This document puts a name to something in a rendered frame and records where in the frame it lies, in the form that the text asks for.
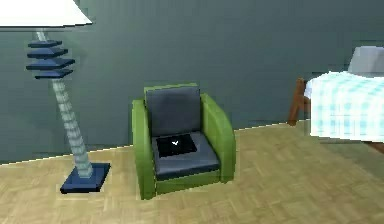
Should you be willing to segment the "black closed laptop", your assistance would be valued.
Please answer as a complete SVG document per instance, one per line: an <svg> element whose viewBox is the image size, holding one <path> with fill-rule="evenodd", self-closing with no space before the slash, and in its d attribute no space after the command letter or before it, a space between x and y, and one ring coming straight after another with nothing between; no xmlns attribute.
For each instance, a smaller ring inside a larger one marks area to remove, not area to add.
<svg viewBox="0 0 384 224"><path fill-rule="evenodd" d="M156 144L160 158L197 151L189 134L157 138Z"/></svg>

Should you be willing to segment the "floor lamp with white shade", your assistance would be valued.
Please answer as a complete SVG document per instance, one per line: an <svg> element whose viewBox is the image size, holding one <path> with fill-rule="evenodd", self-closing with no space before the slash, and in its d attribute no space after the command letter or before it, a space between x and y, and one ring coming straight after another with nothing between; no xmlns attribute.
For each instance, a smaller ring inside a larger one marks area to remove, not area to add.
<svg viewBox="0 0 384 224"><path fill-rule="evenodd" d="M65 55L68 50L59 40L47 37L50 29L90 25L92 21L74 0L0 0L0 30L31 31L37 39L28 44L26 66L37 80L52 82L64 129L74 157L75 167L60 187L60 192L89 193L101 190L109 173L108 163L92 163L70 103L63 78L72 73L75 61Z"/></svg>

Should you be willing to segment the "bed with checked blue cover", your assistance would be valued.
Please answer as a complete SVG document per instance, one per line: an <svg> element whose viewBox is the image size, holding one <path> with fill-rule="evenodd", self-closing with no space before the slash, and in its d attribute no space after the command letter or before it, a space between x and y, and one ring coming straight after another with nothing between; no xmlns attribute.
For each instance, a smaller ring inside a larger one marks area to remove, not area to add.
<svg viewBox="0 0 384 224"><path fill-rule="evenodd" d="M363 142L384 154L384 77L347 71L296 80L287 124L307 113L310 135Z"/></svg>

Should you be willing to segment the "grey pillow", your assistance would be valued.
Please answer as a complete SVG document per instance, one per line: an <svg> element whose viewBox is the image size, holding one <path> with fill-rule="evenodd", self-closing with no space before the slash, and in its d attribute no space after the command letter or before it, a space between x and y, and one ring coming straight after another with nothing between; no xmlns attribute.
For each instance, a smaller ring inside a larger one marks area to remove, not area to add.
<svg viewBox="0 0 384 224"><path fill-rule="evenodd" d="M384 47L356 47L348 72L369 78L384 77Z"/></svg>

